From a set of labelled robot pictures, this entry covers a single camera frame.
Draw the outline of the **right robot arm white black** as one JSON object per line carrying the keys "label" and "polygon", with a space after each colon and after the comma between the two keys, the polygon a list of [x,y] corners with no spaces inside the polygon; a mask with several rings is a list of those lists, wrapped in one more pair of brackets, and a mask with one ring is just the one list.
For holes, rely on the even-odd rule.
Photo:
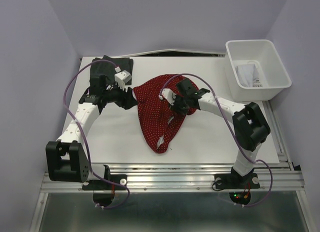
{"label": "right robot arm white black", "polygon": [[160,93],[171,110],[185,115],[189,109],[197,109],[223,118],[238,147],[230,173],[214,176],[213,190],[258,189],[254,165],[261,145],[271,133],[260,106],[255,102],[242,104],[218,97],[210,87],[197,89],[188,78],[178,82],[176,88],[178,92],[164,88]]}

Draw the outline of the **dark grey dotted skirt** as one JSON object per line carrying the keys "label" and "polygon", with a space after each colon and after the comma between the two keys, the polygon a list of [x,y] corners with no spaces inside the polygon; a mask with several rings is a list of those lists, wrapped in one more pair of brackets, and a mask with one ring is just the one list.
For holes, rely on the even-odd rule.
{"label": "dark grey dotted skirt", "polygon": [[[133,73],[134,60],[129,57],[114,58],[104,55],[102,60],[108,60],[119,66],[121,71]],[[90,66],[90,80],[105,76],[106,83],[112,85],[115,82],[115,67],[108,62],[97,62]]]}

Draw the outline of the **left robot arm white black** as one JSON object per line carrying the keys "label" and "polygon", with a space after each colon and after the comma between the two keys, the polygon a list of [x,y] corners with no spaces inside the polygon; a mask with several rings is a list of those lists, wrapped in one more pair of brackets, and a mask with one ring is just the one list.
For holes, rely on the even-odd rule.
{"label": "left robot arm white black", "polygon": [[124,70],[114,75],[113,82],[105,75],[90,79],[90,86],[79,99],[71,122],[57,140],[48,142],[45,147],[50,180],[84,183],[92,174],[91,160],[85,153],[88,148],[86,137],[107,104],[129,108],[134,98],[126,83],[131,78]]}

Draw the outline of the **red dotted skirt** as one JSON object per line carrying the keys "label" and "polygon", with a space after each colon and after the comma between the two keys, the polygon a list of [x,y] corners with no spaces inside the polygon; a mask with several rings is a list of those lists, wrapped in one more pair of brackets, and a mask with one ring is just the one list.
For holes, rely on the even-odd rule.
{"label": "red dotted skirt", "polygon": [[133,88],[143,137],[147,145],[157,154],[168,150],[170,142],[180,130],[186,117],[171,110],[170,104],[165,99],[159,99],[159,93],[170,80],[165,87],[180,95],[176,84],[183,79],[185,77],[182,75],[164,74]]}

